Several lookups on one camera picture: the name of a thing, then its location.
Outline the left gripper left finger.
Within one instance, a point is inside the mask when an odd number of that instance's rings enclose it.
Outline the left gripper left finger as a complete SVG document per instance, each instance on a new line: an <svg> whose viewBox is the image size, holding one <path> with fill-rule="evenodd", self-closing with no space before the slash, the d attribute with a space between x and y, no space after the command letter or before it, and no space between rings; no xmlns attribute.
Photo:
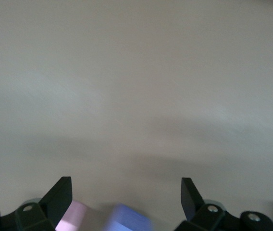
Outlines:
<svg viewBox="0 0 273 231"><path fill-rule="evenodd" d="M0 215L0 231L56 231L72 198L71 177L61 177L38 202L25 203Z"/></svg>

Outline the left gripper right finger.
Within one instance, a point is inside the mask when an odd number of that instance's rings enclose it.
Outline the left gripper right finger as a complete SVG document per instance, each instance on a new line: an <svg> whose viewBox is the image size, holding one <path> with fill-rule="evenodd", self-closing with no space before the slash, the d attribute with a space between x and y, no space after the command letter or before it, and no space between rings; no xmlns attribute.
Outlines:
<svg viewBox="0 0 273 231"><path fill-rule="evenodd" d="M191 178L181 179L181 205L186 220L174 231L273 231L273 221L263 213L244 211L237 218L205 202Z"/></svg>

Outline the light pink foam block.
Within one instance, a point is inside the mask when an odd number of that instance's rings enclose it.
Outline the light pink foam block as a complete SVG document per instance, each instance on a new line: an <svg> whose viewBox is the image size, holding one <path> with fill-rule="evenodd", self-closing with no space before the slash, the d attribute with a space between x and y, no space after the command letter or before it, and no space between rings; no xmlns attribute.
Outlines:
<svg viewBox="0 0 273 231"><path fill-rule="evenodd" d="M55 228L55 231L79 231L85 215L87 206L79 201L73 200Z"/></svg>

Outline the purple foam block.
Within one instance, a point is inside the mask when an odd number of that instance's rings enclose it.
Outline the purple foam block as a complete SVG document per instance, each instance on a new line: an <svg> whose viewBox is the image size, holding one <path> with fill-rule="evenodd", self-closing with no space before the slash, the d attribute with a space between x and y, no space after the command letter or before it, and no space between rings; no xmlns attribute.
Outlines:
<svg viewBox="0 0 273 231"><path fill-rule="evenodd" d="M151 220L124 204L116 204L103 231L153 231Z"/></svg>

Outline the table cover mat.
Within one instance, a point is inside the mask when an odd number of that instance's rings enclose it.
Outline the table cover mat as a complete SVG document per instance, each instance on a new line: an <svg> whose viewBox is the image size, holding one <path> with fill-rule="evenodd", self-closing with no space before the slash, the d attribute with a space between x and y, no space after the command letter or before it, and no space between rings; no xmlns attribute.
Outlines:
<svg viewBox="0 0 273 231"><path fill-rule="evenodd" d="M0 212L62 176L84 231L172 231L183 177L273 220L273 0L0 0Z"/></svg>

